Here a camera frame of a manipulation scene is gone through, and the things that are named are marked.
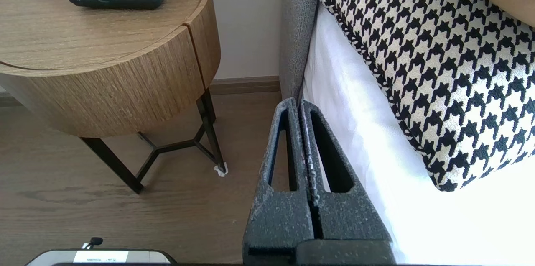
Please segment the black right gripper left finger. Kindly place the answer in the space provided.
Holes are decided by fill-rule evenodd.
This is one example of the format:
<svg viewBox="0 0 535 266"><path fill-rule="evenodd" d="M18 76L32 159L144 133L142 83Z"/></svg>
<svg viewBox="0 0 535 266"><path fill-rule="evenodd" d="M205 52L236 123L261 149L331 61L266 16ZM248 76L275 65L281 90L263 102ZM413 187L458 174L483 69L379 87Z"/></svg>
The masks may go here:
<svg viewBox="0 0 535 266"><path fill-rule="evenodd" d="M279 134L285 131L289 157L288 192L272 186ZM247 246L294 246L313 238L313 223L308 203L308 178L303 142L294 98L275 108L269 140L259 172L252 208L245 230Z"/></svg>

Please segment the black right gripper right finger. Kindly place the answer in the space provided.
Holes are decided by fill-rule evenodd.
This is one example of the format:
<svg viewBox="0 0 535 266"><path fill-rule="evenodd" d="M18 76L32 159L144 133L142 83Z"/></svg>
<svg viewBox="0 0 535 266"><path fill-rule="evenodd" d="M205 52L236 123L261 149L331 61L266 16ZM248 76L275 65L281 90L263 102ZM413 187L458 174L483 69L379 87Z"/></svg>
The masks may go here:
<svg viewBox="0 0 535 266"><path fill-rule="evenodd" d="M321 110L302 100L309 204L319 237L390 241L390 234Z"/></svg>

